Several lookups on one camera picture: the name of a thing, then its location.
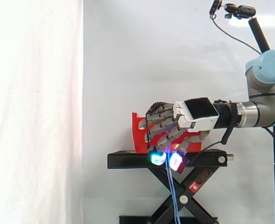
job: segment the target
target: black scissor lift table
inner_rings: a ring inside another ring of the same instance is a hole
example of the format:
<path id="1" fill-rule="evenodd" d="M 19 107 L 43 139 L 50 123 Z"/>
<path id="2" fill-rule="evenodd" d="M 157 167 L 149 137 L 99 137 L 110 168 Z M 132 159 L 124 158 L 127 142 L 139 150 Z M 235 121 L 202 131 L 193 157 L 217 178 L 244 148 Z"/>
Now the black scissor lift table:
<path id="1" fill-rule="evenodd" d="M 232 154 L 211 149 L 198 153 L 188 153 L 183 161 L 192 171 L 179 183 L 174 179 L 178 209 L 185 207 L 194 217 L 181 217 L 182 224 L 219 224 L 194 198 L 198 190 L 211 178 L 219 167 L 227 167 Z M 108 169 L 147 168 L 170 191 L 165 165 L 157 166 L 150 162 L 148 154 L 136 154 L 134 151 L 118 151 L 107 155 Z M 174 208 L 171 195 L 153 213 L 151 217 L 120 216 L 119 224 L 174 224 Z"/>

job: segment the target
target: blue cable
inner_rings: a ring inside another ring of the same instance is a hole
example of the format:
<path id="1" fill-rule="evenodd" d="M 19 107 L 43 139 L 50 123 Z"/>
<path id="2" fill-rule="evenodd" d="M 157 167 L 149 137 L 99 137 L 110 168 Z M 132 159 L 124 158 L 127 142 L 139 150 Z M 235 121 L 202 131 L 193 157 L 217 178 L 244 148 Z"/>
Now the blue cable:
<path id="1" fill-rule="evenodd" d="M 177 204 L 177 200 L 176 200 L 176 190 L 175 190 L 175 186 L 174 186 L 174 182 L 173 182 L 171 168 L 169 166 L 169 159 L 170 159 L 170 153 L 169 153 L 169 148 L 168 148 L 167 149 L 167 158 L 166 158 L 166 161 L 165 161 L 166 171 L 167 171 L 167 176 L 168 176 L 168 181 L 169 181 L 169 188 L 170 188 L 170 191 L 171 191 L 171 197 L 172 197 L 172 201 L 173 201 L 173 205 L 174 205 L 175 223 L 176 224 L 181 224 L 178 204 Z"/>
<path id="2" fill-rule="evenodd" d="M 174 191 L 173 187 L 172 187 L 172 184 L 171 184 L 171 180 L 170 180 L 170 168 L 169 168 L 169 157 L 167 157 L 166 159 L 166 171 L 167 171 L 167 178 L 168 178 L 168 181 L 169 181 L 169 189 L 170 189 L 170 192 L 171 192 L 171 197 L 172 197 L 172 201 L 173 201 L 173 205 L 174 205 L 174 218 L 175 218 L 175 223 L 177 224 L 177 208 L 176 208 L 176 192 Z"/>

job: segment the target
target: red label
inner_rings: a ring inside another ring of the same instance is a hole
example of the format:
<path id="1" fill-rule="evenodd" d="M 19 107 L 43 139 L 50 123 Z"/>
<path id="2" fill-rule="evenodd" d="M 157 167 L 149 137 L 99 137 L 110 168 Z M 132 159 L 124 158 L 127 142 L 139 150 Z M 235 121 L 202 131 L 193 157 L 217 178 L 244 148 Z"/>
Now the red label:
<path id="1" fill-rule="evenodd" d="M 199 189 L 200 189 L 201 185 L 196 183 L 196 182 L 193 182 L 190 186 L 189 186 L 189 189 L 193 192 L 193 193 L 196 193 Z"/>
<path id="2" fill-rule="evenodd" d="M 209 169 L 204 169 L 203 172 L 197 176 L 196 180 L 189 186 L 189 189 L 196 193 L 203 184 L 210 178 L 212 172 Z"/>

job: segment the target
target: gray wall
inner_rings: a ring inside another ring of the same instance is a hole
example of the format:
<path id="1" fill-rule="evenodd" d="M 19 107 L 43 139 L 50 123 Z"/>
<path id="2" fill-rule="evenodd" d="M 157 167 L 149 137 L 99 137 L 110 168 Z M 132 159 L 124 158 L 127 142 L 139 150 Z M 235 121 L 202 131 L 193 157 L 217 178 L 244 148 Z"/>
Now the gray wall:
<path id="1" fill-rule="evenodd" d="M 155 101 L 207 96 L 247 99 L 245 63 L 257 54 L 210 21 L 211 1 L 87 0 L 84 20 L 83 168 L 86 224 L 117 224 L 118 215 L 150 215 L 168 195 L 147 170 L 107 170 L 106 155 L 133 149 L 131 112 Z M 275 15 L 275 0 L 246 1 Z M 256 46 L 249 27 L 231 34 Z M 275 48 L 275 27 L 264 28 Z M 205 145 L 221 138 L 213 131 Z M 235 154 L 197 193 L 223 224 L 274 223 L 271 137 L 260 128 L 234 130 Z"/>

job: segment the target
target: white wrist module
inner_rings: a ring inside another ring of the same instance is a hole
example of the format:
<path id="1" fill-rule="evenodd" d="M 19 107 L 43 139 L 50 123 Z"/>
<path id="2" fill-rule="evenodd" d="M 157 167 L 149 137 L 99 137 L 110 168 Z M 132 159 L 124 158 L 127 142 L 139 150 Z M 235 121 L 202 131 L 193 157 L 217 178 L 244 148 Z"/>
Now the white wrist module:
<path id="1" fill-rule="evenodd" d="M 174 118 L 180 116 L 178 124 L 189 132 L 212 130 L 219 118 L 219 113 L 208 98 L 196 98 L 175 102 Z"/>

